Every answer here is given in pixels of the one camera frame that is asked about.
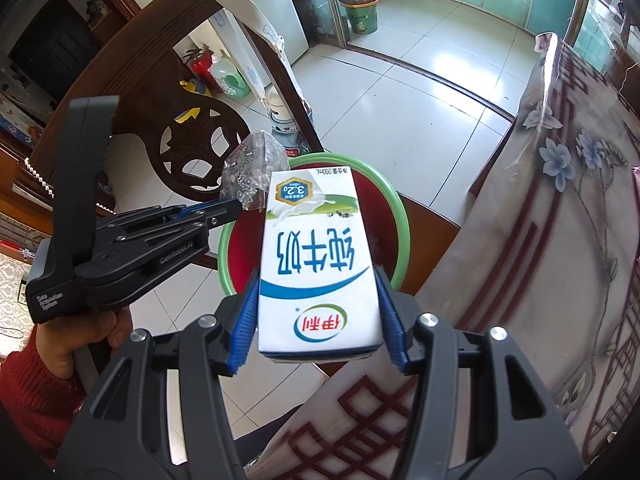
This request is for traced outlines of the red sleeve left forearm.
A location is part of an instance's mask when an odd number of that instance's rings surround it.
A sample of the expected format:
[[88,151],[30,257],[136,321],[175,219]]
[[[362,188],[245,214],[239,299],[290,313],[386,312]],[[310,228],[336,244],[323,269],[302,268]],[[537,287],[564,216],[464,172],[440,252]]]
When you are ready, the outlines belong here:
[[47,369],[36,333],[34,328],[24,349],[1,364],[1,404],[26,442],[53,467],[86,392],[76,375],[61,379]]

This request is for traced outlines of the person's left hand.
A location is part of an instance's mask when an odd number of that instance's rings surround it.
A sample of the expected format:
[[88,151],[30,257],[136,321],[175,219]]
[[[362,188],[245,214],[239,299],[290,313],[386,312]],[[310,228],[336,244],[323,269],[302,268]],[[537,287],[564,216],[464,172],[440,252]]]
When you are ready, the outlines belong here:
[[73,352],[105,339],[114,354],[132,331],[130,309],[56,318],[36,326],[35,343],[44,366],[57,378],[74,374]]

